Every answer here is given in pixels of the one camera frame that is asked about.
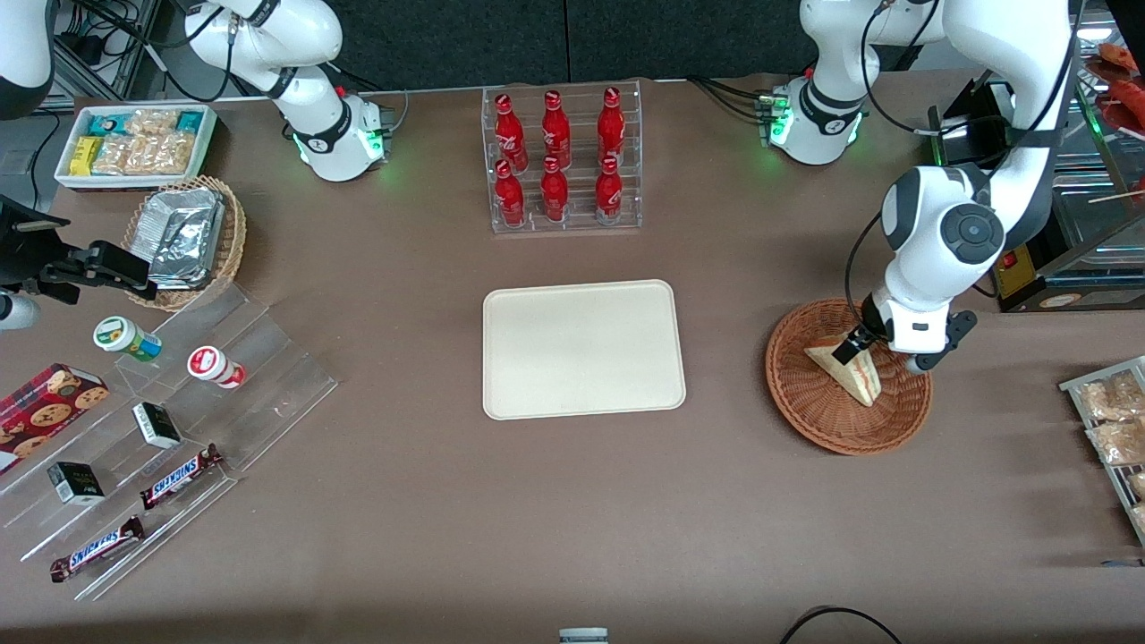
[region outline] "white tray of snacks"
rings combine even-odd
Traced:
[[[218,117],[199,103],[84,108],[55,178],[73,190],[153,188],[197,176]]]
[[[1145,545],[1145,356],[1061,383]]]

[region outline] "white jar with red lid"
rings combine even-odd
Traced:
[[[187,359],[187,370],[200,380],[232,390],[246,380],[246,369],[213,346],[200,346]]]

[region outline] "table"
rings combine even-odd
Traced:
[[[877,89],[923,115],[971,73]],[[918,437],[827,454],[779,415],[763,347],[785,312],[842,292],[922,141],[870,118],[842,160],[803,167],[687,84],[642,88],[643,229],[559,238],[490,233],[480,92],[414,94],[392,163],[346,184],[299,162],[268,102],[218,103],[205,172],[250,219],[239,283],[344,384],[104,599],[57,599],[46,571],[0,558],[0,641],[526,644],[607,626],[617,644],[758,644],[829,603],[914,642],[1137,637],[1142,574],[1096,564],[1140,551],[1056,384],[1142,353],[1139,316],[964,296],[981,322],[935,371]],[[140,198],[61,190],[53,214],[73,243],[118,241]],[[889,257],[870,239],[855,289]],[[484,416],[489,291],[640,278],[676,291],[682,407]],[[55,360],[110,368],[88,336],[105,315],[161,320],[111,290],[44,308],[0,336],[0,391]]]

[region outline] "small black box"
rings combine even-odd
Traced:
[[[158,405],[141,402],[132,409],[135,415],[135,424],[143,432],[143,440],[149,445],[163,449],[174,449],[179,447],[180,437],[175,430],[175,424],[171,422],[167,410]]]
[[[64,503],[95,505],[103,500],[103,489],[90,465],[60,461],[48,468],[48,478]]]

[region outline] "dark wall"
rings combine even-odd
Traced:
[[[567,0],[571,79],[803,71],[798,0]]]
[[[337,63],[387,89],[798,72],[815,56],[799,0],[326,1]]]
[[[342,23],[337,64],[387,89],[568,80],[561,0],[326,2]]]

